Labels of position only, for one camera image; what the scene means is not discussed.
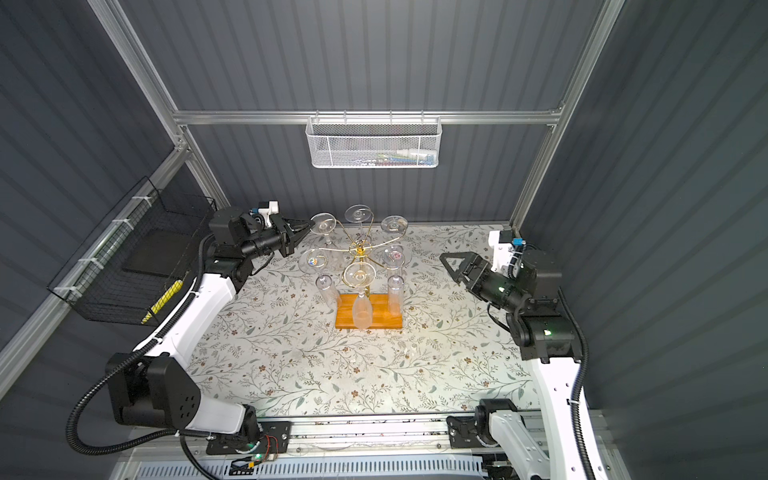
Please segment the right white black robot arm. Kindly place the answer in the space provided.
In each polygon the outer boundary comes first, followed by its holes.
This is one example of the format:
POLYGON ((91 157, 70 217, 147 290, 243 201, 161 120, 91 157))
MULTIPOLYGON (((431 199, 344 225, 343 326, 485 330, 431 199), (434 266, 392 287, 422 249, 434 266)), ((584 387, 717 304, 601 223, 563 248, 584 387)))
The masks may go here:
POLYGON ((558 296, 562 273, 546 253, 529 250, 499 272, 474 252, 443 253, 449 276, 503 311, 539 398, 546 444, 540 446, 509 400, 484 399, 475 410, 478 439, 502 448, 521 479, 604 479, 583 393, 588 347, 558 296))

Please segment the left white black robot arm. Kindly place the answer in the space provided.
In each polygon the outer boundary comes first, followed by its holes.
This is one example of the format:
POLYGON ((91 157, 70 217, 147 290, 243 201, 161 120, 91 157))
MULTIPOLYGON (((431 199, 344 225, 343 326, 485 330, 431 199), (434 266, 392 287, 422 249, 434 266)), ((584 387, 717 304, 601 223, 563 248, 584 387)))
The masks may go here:
POLYGON ((116 354, 107 365, 119 424, 214 434, 244 444, 261 440, 253 407, 204 394, 188 368, 212 321, 258 273, 254 259, 293 254, 314 224, 283 218, 273 202, 255 211, 227 207, 214 213, 210 232, 198 245, 192 286, 133 352, 116 354))

